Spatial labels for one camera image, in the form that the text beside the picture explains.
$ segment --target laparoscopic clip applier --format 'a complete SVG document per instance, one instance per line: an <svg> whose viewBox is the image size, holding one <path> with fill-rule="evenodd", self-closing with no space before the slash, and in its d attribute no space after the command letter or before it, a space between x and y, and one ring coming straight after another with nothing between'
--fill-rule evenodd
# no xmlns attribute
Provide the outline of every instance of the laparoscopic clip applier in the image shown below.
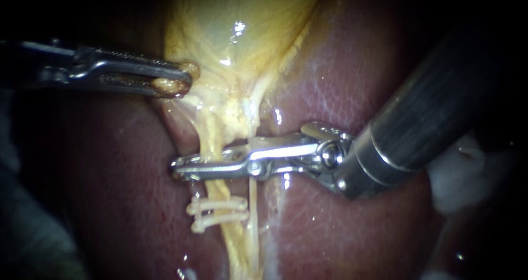
<svg viewBox="0 0 528 280"><path fill-rule="evenodd" d="M252 138L227 148L224 162L200 155L171 163L183 182L303 173L348 199L394 189L467 132L500 93L503 48L485 28L457 26L356 137L312 122L300 133Z"/></svg>
<svg viewBox="0 0 528 280"><path fill-rule="evenodd" d="M17 90L73 89L182 97L190 89L192 63L170 63L143 55L81 45L0 40L1 84Z"/></svg>

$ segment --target clip applier jaw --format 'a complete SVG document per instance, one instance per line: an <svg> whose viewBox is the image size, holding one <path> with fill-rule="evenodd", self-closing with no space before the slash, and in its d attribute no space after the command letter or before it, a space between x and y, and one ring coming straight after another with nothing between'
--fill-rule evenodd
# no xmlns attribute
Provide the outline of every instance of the clip applier jaw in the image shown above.
<svg viewBox="0 0 528 280"><path fill-rule="evenodd" d="M153 97L183 97L199 69L143 55L60 41L0 41L2 84L15 89L61 88Z"/></svg>
<svg viewBox="0 0 528 280"><path fill-rule="evenodd" d="M255 177L264 181L274 174L303 173L337 192L333 173L351 145L350 134L311 122L300 133L255 137L248 144L223 151L223 162L201 163L199 154L178 157L170 164L173 177L184 182Z"/></svg>

